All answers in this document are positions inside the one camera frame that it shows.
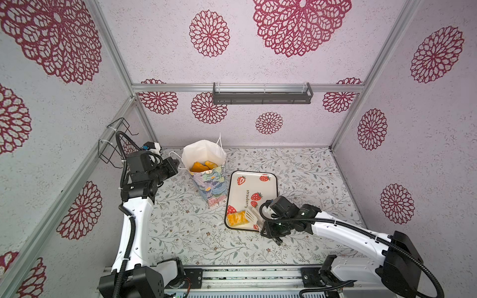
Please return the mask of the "flaky fake pastry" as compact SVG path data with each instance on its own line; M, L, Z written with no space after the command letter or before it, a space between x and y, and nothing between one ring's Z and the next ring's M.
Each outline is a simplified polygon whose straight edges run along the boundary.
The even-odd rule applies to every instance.
M227 222L229 227L237 227L249 223L246 217L246 211L227 214Z

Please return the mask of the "floral paper gift bag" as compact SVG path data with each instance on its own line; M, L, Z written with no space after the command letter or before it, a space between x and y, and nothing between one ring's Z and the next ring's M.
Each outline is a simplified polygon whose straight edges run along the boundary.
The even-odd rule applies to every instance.
M179 169L189 175L199 194L209 207L215 206L227 198L227 154L223 149L221 138L218 138L215 142L199 140L185 146L181 155L171 151L168 156L177 157L180 160L181 165ZM218 167L201 173L190 171L193 163L200 162L204 164L206 161L211 161L217 164Z

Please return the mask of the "round knotted fake bread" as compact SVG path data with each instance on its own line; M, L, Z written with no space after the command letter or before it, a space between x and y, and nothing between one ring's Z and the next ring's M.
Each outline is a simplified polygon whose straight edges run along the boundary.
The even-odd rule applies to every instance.
M211 162L211 161L206 161L204 164L205 164L205 166L207 166L210 170L213 170L213 169L215 169L215 168L218 167L217 164L215 164L215 163L213 163L213 162Z

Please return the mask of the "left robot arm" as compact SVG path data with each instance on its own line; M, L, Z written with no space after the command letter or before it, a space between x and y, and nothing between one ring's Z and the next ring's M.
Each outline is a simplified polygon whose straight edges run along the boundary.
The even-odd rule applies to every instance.
M163 298L166 287L185 282L178 257L154 266L146 247L156 193L178 173L178 165L178 160L163 159L150 145L125 157L118 207L124 221L111 272L99 280L98 290L104 298Z

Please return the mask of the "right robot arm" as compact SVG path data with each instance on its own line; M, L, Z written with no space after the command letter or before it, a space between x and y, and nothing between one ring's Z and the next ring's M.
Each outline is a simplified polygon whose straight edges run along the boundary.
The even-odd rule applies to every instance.
M339 242L366 256L365 261L327 256L313 274L303 275L305 288L300 297L312 292L338 296L359 281L382 284L402 298L418 296L423 261L409 237L401 232L388 235L365 230L318 207L309 204L298 207L284 196L261 206L253 202L243 217L258 228L261 236L277 245L293 231L305 232Z

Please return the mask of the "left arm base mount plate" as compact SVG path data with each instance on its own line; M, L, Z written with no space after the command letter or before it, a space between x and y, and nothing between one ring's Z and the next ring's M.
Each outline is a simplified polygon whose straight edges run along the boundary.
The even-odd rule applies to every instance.
M175 279L167 284L165 289L195 290L202 288L203 270L184 269L180 271Z

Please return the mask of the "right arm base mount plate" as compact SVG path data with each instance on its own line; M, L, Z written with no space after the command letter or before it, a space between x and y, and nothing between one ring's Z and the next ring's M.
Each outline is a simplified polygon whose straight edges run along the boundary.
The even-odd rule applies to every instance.
M305 288L331 287L334 284L327 271L320 266L302 267L300 273Z

